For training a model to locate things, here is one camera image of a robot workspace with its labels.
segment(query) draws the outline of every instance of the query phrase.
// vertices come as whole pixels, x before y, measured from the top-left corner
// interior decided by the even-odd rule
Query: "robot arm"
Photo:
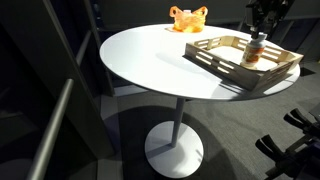
[[[278,22],[283,20],[294,0],[251,0],[246,6],[246,24],[250,26],[251,38],[259,32],[272,36]]]

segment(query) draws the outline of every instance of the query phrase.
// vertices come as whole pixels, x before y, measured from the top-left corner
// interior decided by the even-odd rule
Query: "table top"
[[[245,100],[278,93],[299,77],[299,65],[280,81],[258,91],[247,91],[216,76],[183,57],[187,42],[231,35],[250,35],[230,29],[205,26],[200,33],[171,32],[173,24],[142,26],[119,32],[100,48],[107,68],[133,84],[152,91],[188,99]],[[278,47],[270,42],[269,46]]]

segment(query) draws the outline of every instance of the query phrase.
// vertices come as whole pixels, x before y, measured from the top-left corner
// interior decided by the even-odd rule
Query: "metal pole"
[[[81,43],[81,46],[80,46],[79,51],[78,51],[78,54],[76,56],[76,61],[77,61],[79,66],[81,65],[81,62],[82,62],[82,59],[83,59],[83,55],[86,52],[86,49],[87,49],[87,46],[88,46],[88,43],[89,43],[89,40],[90,40],[90,36],[91,36],[91,31],[88,30],[86,36],[84,37],[84,39],[83,39],[83,41]]]
[[[68,105],[72,87],[73,80],[67,79],[60,93],[57,104],[52,112],[44,135],[41,139],[27,180],[42,180],[44,178],[51,153],[60,129],[61,121]]]
[[[172,147],[176,147],[176,145],[177,145],[177,139],[178,139],[179,128],[180,128],[182,115],[183,115],[184,103],[185,103],[185,99],[183,99],[183,98],[178,98],[177,99],[176,111],[175,111],[175,114],[174,114],[172,140],[171,140],[171,146]]]

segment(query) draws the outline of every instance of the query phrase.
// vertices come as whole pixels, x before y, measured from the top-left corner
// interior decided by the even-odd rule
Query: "bottle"
[[[256,69],[255,65],[266,47],[267,34],[259,33],[257,39],[252,39],[244,49],[240,65],[248,69]]]

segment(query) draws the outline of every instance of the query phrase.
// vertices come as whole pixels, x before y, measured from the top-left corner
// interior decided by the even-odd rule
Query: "white round table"
[[[247,91],[232,81],[217,77],[183,57],[187,42],[231,35],[250,39],[249,34],[205,26],[200,33],[168,31],[172,24],[132,28],[108,38],[100,48],[107,68],[143,88],[177,97],[174,121],[155,126],[145,142],[150,165],[170,178],[194,173],[203,159],[203,145],[197,133],[181,123],[185,99],[247,100],[278,93],[299,77],[296,66],[272,87]]]

